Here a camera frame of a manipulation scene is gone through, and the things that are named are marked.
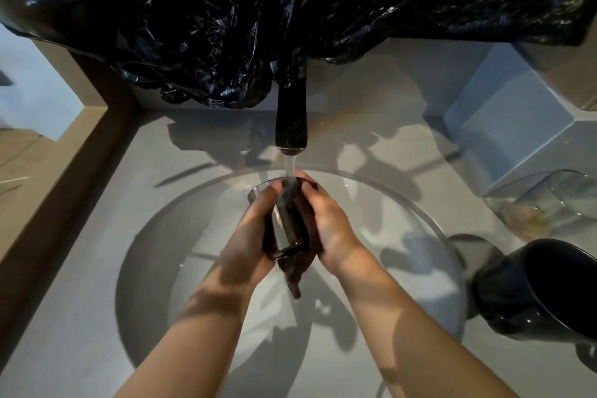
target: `person's left hand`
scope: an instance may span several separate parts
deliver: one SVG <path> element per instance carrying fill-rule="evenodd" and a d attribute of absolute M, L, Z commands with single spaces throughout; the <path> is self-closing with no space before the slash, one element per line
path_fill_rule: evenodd
<path fill-rule="evenodd" d="M 252 290 L 272 270 L 275 261 L 263 251 L 265 215 L 281 190 L 282 181 L 274 181 L 261 191 L 230 236 L 215 265 L 223 286 L 248 285 Z"/>

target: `sink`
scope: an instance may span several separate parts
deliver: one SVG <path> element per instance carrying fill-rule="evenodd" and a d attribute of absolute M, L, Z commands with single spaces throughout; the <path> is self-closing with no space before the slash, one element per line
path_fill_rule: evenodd
<path fill-rule="evenodd" d="M 466 292 L 439 228 L 383 185 L 307 170 L 348 214 L 357 236 L 449 333 L 461 337 Z M 280 170 L 224 176 L 166 205 L 138 233 L 116 289 L 119 333 L 140 364 L 175 321 L 247 208 L 247 194 Z M 287 291 L 278 267 L 252 297 L 223 396 L 381 396 L 382 379 L 339 282 L 316 259 Z"/>

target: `countertop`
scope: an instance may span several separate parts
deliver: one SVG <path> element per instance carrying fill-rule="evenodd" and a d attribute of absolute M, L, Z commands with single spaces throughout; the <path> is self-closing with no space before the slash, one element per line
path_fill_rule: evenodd
<path fill-rule="evenodd" d="M 19 345 L 0 396 L 107 397 L 133 372 L 119 337 L 116 282 L 135 236 L 164 206 L 209 180 L 283 167 L 272 111 L 147 113 Z M 445 236 L 480 236 L 504 253 L 523 245 L 457 173 L 441 120 L 309 114 L 305 169 L 339 169 L 412 200 Z M 381 211 L 368 202 L 374 215 Z M 594 396 L 597 373 L 568 344 L 520 342 L 476 316 L 464 345 L 524 397 Z"/>

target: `faucet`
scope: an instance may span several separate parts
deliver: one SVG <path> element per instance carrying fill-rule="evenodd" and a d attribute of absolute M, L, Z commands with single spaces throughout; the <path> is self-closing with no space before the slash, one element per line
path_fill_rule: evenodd
<path fill-rule="evenodd" d="M 298 78 L 280 84 L 276 115 L 276 147 L 287 156 L 296 156 L 307 147 L 307 67 L 300 66 Z"/>

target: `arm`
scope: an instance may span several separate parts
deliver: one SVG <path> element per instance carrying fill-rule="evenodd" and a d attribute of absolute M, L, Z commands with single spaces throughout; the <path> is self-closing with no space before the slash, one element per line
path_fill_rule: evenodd
<path fill-rule="evenodd" d="M 115 398 L 211 398 L 228 372 L 247 307 L 273 267 L 261 249 L 264 216 L 280 193 L 274 183 L 247 210 L 176 323 Z"/>
<path fill-rule="evenodd" d="M 354 235 L 346 214 L 322 189 L 303 184 L 324 246 L 373 359 L 394 398 L 516 395 L 439 326 Z"/>

